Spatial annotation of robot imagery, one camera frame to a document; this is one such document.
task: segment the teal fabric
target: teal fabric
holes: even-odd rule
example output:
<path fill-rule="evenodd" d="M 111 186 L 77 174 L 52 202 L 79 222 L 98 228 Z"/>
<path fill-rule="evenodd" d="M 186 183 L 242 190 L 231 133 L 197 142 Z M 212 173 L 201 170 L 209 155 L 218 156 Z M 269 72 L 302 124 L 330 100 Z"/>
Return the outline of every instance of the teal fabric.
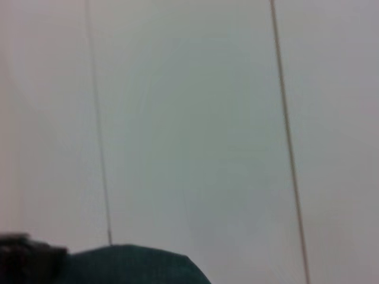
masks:
<path fill-rule="evenodd" d="M 187 257 L 139 246 L 67 256 L 54 284 L 210 284 Z"/>

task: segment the black object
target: black object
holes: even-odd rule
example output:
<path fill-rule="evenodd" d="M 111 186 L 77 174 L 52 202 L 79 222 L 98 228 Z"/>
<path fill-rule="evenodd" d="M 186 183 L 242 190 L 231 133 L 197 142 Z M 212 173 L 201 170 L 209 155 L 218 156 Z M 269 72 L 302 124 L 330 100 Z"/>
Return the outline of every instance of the black object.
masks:
<path fill-rule="evenodd" d="M 66 248 L 33 241 L 28 234 L 0 234 L 0 283 L 51 283 L 66 255 Z"/>
<path fill-rule="evenodd" d="M 132 245 L 68 256 L 54 284 L 210 284 L 187 257 Z"/>

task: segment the dark object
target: dark object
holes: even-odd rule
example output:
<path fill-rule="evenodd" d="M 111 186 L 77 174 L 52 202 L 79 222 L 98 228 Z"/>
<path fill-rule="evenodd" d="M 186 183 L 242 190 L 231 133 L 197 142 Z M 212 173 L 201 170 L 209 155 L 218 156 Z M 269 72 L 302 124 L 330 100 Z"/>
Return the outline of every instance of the dark object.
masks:
<path fill-rule="evenodd" d="M 68 256 L 54 284 L 210 284 L 187 257 L 139 246 Z"/>
<path fill-rule="evenodd" d="M 66 248 L 33 241 L 28 234 L 0 234 L 0 283 L 51 283 L 66 254 Z"/>

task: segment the vertical line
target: vertical line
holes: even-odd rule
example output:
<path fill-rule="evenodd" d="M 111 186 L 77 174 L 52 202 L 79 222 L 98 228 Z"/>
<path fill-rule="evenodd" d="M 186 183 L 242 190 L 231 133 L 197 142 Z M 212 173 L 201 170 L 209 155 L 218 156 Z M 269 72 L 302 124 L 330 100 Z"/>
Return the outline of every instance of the vertical line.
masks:
<path fill-rule="evenodd" d="M 96 110 L 96 128 L 97 128 L 97 136 L 98 136 L 98 144 L 100 147 L 100 164 L 101 164 L 101 177 L 102 184 L 104 188 L 104 199 L 105 199 L 105 213 L 107 216 L 107 234 L 108 234 L 108 242 L 109 245 L 113 244 L 112 240 L 112 231 L 111 231 L 111 214 L 110 214 L 110 203 L 109 203 L 109 194 L 108 194 L 108 182 L 107 182 L 107 173 L 105 171 L 105 159 L 104 159 L 104 143 L 102 140 L 102 129 L 101 129 L 101 113 L 100 113 L 100 105 L 99 105 L 99 89 L 97 82 L 97 68 L 95 61 L 95 46 L 94 46 L 94 35 L 91 24 L 91 13 L 89 9 L 89 0 L 84 0 L 84 10 L 85 10 L 85 28 L 86 28 L 86 36 L 88 40 L 88 48 L 89 48 L 89 61 L 91 68 L 91 81 L 92 81 L 92 90 L 94 93 L 94 101 L 95 101 L 95 110 Z"/>
<path fill-rule="evenodd" d="M 297 221 L 298 221 L 299 234 L 300 234 L 301 252 L 303 254 L 304 273 L 306 277 L 306 284 L 310 284 L 309 264 L 308 264 L 308 256 L 307 256 L 306 239 L 304 236 L 303 216 L 301 214 L 300 195 L 298 192 L 296 164 L 295 164 L 294 150 L 293 150 L 293 144 L 292 144 L 292 138 L 291 138 L 291 127 L 290 127 L 290 117 L 288 114 L 287 95 L 285 93 L 284 73 L 283 73 L 282 56 L 281 56 L 281 49 L 280 49 L 280 42 L 279 42 L 277 13 L 275 10 L 275 0 L 269 0 L 269 1 L 270 1 L 270 6 L 271 6 L 272 27 L 274 29 L 275 49 L 277 53 L 277 65 L 278 65 L 278 73 L 279 73 L 280 92 L 281 92 L 281 97 L 282 97 L 282 107 L 283 107 L 283 113 L 284 113 L 285 132 L 287 136 L 287 145 L 288 145 L 288 152 L 290 156 L 292 183 L 294 186 L 294 196 L 295 196 L 295 201 L 296 201 L 296 212 L 297 212 Z"/>

